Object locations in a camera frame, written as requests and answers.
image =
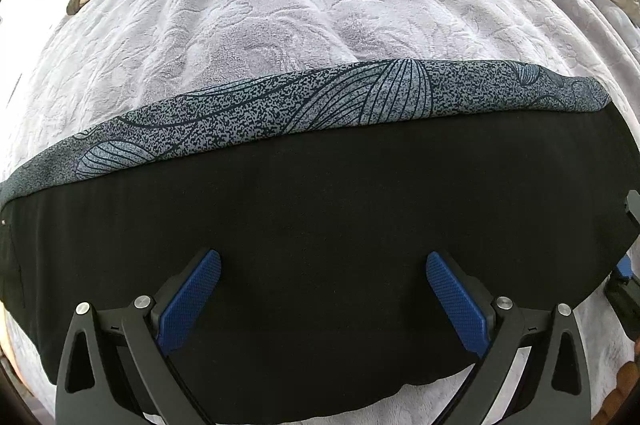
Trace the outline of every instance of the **silver bolt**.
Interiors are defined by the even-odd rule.
[[[565,317],[568,317],[569,315],[571,315],[571,308],[567,304],[562,302],[562,303],[560,303],[558,305],[558,312],[561,315],[564,315]]]
[[[78,315],[84,315],[89,311],[90,304],[88,302],[81,302],[78,306],[76,306],[76,313]]]
[[[495,302],[500,309],[510,310],[511,308],[513,308],[513,302],[509,297],[498,297]]]
[[[151,304],[151,297],[149,297],[148,295],[141,295],[135,300],[133,304],[139,310],[145,309],[149,306],[149,304]]]

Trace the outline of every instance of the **black cloth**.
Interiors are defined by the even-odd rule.
[[[613,104],[305,132],[10,202],[2,299],[55,382],[75,306],[154,294],[201,246],[222,278],[171,355],[216,423],[366,407],[475,361],[427,283],[446,249],[494,296],[572,307],[638,236]]]

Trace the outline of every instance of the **blue textured pad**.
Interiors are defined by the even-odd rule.
[[[220,254],[209,250],[160,316],[156,343],[163,355],[182,347],[222,272]]]
[[[620,259],[620,262],[616,266],[618,272],[622,277],[631,279],[634,276],[633,271],[631,270],[631,258],[625,254],[625,257]]]
[[[465,349],[484,357],[490,340],[481,310],[437,252],[427,257],[426,270],[429,284]]]

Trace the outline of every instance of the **bed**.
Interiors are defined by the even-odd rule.
[[[2,113],[0,178],[64,138],[163,98],[237,78],[391,58],[517,60],[595,76],[640,145],[640,31],[610,0],[91,0],[60,21]],[[638,245],[630,251],[635,267]],[[55,387],[36,347],[2,311],[3,347],[54,415]],[[576,314],[596,414],[632,344],[603,286]],[[504,412],[526,355],[521,350],[486,423]],[[430,423],[468,372],[305,423]]]

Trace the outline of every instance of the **blue patterned fabric edge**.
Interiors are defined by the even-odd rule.
[[[304,131],[509,110],[597,112],[590,77],[515,61],[356,62],[240,79],[160,100],[47,148],[0,186],[20,196],[118,170]]]

